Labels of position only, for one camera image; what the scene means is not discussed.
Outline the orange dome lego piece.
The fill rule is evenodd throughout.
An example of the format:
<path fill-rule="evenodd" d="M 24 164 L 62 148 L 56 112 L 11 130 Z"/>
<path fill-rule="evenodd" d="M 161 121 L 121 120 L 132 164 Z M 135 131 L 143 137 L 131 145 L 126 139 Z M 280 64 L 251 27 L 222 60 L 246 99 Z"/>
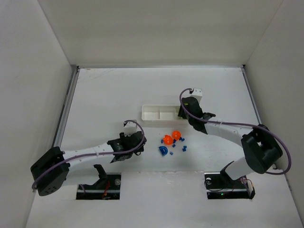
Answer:
<path fill-rule="evenodd" d="M 179 131 L 173 131 L 171 135 L 174 140 L 179 140 L 181 138 L 181 133 Z"/>

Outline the blue arch lego piece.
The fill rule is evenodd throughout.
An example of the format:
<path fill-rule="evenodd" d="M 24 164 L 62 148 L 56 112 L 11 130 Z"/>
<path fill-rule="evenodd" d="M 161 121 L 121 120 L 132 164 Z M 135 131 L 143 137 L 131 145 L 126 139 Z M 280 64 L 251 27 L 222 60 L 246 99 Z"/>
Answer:
<path fill-rule="evenodd" d="M 160 146 L 159 151 L 160 151 L 162 156 L 165 156 L 168 153 L 168 148 L 166 146 Z"/>

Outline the orange ring lego piece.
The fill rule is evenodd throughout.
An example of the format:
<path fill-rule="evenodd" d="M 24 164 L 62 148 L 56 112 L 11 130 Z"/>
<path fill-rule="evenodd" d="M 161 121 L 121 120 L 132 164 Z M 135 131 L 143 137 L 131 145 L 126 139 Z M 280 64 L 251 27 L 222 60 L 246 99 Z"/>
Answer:
<path fill-rule="evenodd" d="M 173 144 L 173 138 L 170 135 L 165 135 L 162 140 L 165 145 Z"/>

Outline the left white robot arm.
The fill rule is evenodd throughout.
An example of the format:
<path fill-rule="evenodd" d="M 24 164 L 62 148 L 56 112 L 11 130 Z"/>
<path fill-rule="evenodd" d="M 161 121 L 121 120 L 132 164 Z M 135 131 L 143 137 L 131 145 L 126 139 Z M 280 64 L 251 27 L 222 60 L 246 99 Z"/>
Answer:
<path fill-rule="evenodd" d="M 103 162 L 107 158 L 110 163 L 122 162 L 133 154 L 140 155 L 146 142 L 144 133 L 137 131 L 130 136 L 120 133 L 117 139 L 78 151 L 52 147 L 30 168 L 34 179 L 32 189 L 40 196 L 47 196 L 67 185 L 100 188 L 109 179 Z"/>

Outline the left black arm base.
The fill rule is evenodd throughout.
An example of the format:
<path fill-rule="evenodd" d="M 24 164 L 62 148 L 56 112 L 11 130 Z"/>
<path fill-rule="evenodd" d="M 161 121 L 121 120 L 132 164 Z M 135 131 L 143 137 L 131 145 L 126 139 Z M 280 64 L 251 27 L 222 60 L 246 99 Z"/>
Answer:
<path fill-rule="evenodd" d="M 102 165 L 96 164 L 98 179 L 92 184 L 77 187 L 76 200 L 119 200 L 122 174 L 106 173 Z"/>

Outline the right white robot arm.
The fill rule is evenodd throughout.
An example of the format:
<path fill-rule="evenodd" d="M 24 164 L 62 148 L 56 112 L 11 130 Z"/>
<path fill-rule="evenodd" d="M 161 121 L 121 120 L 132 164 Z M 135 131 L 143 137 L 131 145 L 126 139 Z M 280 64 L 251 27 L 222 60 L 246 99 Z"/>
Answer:
<path fill-rule="evenodd" d="M 225 125 L 215 114 L 204 113 L 197 98 L 190 96 L 180 99 L 181 116 L 198 132 L 226 139 L 243 150 L 244 156 L 230 162 L 220 174 L 225 181 L 235 181 L 253 172 L 264 174 L 283 155 L 274 136 L 264 125 Z"/>

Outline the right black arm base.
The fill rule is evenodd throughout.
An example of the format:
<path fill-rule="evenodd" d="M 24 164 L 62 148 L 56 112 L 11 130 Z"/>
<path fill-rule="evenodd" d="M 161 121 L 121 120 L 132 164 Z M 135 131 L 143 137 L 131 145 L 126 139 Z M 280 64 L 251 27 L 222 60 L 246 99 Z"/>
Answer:
<path fill-rule="evenodd" d="M 205 172 L 204 186 L 206 188 L 207 199 L 228 200 L 228 199 L 248 199 L 252 200 L 255 195 L 253 182 L 247 176 L 241 176 L 232 180 L 224 170 L 220 172 Z"/>

